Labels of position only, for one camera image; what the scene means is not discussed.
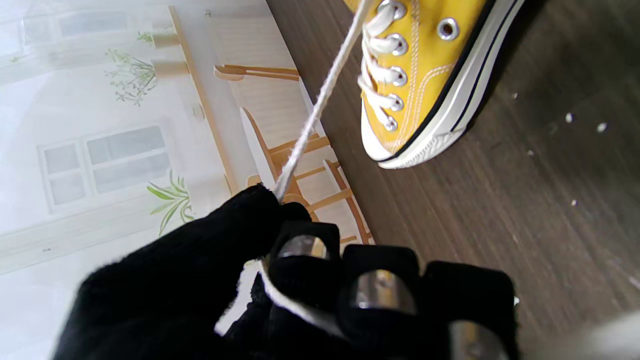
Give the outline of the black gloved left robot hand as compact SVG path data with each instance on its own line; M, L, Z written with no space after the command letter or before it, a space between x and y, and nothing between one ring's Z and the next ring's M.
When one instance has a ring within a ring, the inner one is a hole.
M455 331L478 325L518 360L514 283L502 271L414 251L348 244L304 205L250 186L203 218L90 273L77 289L55 360L450 360ZM344 338L278 306L260 275L226 333L247 262L269 256L286 296L333 313Z

